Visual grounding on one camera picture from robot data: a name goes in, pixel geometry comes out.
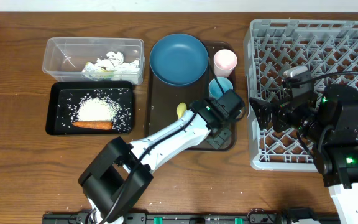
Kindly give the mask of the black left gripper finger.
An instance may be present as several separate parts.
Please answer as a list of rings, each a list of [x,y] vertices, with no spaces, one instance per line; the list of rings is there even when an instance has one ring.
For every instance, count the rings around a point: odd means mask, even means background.
[[[229,128],[223,128],[221,132],[218,134],[216,139],[219,142],[226,142],[231,137],[231,130]]]
[[[221,146],[221,138],[215,137],[215,138],[207,138],[206,141],[213,149],[219,149]]]

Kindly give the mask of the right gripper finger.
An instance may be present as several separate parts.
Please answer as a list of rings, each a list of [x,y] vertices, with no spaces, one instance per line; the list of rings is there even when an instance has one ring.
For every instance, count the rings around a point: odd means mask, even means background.
[[[272,104],[268,101],[264,101],[258,98],[249,98],[249,103],[256,114],[271,114]]]
[[[272,114],[256,114],[256,119],[259,124],[259,128],[268,128],[269,124],[272,122]]]

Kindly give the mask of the light blue plastic cup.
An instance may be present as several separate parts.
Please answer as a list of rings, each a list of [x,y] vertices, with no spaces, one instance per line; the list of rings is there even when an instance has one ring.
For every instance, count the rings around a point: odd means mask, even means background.
[[[227,92],[228,90],[232,90],[234,88],[232,82],[228,78],[217,77],[217,80],[224,92]],[[223,93],[218,83],[216,82],[215,79],[211,80],[208,87],[209,96],[215,99],[219,99],[220,97],[223,96]]]

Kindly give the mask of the pink plastic cup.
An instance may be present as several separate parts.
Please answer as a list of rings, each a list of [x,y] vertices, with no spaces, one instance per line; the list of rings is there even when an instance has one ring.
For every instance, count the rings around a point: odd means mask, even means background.
[[[214,58],[214,73],[217,77],[227,78],[237,65],[236,54],[228,49],[222,49],[215,53]]]

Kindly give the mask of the orange carrot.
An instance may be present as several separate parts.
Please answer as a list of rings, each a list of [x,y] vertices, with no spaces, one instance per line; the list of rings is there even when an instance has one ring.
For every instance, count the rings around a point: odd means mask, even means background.
[[[72,125],[78,128],[110,130],[113,127],[110,121],[76,121]]]

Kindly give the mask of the white tissue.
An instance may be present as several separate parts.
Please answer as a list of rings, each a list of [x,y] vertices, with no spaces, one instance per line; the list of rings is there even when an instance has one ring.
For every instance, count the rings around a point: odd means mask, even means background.
[[[106,54],[107,58],[96,60],[95,65],[106,72],[135,73],[140,70],[140,61],[125,62],[124,54],[121,52],[110,51]]]

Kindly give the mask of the white rice pile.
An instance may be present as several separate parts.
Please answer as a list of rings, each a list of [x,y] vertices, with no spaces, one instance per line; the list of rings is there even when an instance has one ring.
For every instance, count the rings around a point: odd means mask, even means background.
[[[133,94],[129,88],[74,89],[60,92],[57,127],[64,132],[79,128],[75,122],[107,122],[109,133],[126,134],[132,130]]]

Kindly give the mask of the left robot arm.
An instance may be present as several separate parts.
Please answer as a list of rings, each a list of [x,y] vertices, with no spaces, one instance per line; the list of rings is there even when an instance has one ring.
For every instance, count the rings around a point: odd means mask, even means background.
[[[146,138],[107,143],[78,179],[96,223],[119,223],[153,180],[153,173],[182,151],[219,134],[241,113],[220,98],[194,101],[181,118]]]

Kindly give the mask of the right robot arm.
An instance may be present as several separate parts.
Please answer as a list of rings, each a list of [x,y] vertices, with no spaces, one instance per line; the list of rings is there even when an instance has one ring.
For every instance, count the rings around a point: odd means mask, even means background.
[[[290,96],[268,102],[249,98],[260,128],[297,129],[314,143],[309,155],[329,189],[341,223],[358,223],[358,91],[327,86],[318,103],[312,83],[292,84]]]

